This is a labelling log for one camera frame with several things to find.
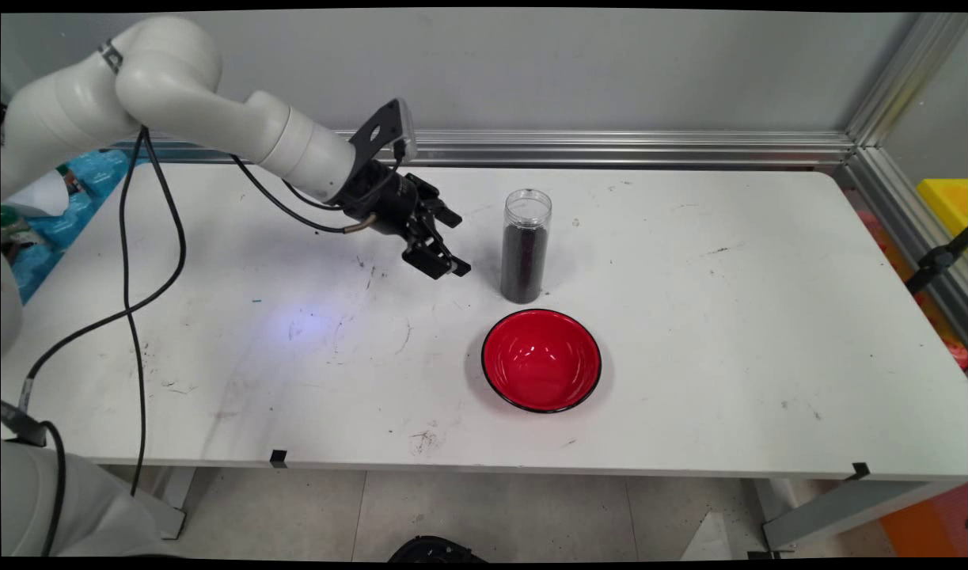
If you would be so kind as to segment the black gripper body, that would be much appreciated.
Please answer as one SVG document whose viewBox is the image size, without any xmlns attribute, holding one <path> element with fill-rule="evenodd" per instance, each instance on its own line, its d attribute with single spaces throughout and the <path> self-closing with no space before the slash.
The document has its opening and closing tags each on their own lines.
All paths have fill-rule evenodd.
<svg viewBox="0 0 968 570">
<path fill-rule="evenodd" d="M 346 232 L 375 230 L 410 238 L 419 199 L 414 177 L 401 176 L 381 162 L 368 162 L 343 187 L 343 213 L 355 220 Z"/>
</svg>

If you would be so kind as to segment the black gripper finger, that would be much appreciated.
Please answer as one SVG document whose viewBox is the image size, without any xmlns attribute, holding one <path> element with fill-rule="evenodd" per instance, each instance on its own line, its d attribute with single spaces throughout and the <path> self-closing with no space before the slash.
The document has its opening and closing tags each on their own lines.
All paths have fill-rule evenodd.
<svg viewBox="0 0 968 570">
<path fill-rule="evenodd" d="M 433 221 L 440 222 L 449 228 L 458 227 L 463 219 L 458 213 L 452 211 L 440 197 L 440 191 L 423 178 L 415 174 L 407 173 L 407 180 L 412 183 L 412 187 L 417 191 L 417 206 L 415 213 L 421 217 L 429 217 Z"/>
<path fill-rule="evenodd" d="M 408 224 L 404 241 L 401 259 L 433 280 L 444 275 L 462 277 L 472 271 L 470 264 L 452 255 L 434 224 Z"/>
</svg>

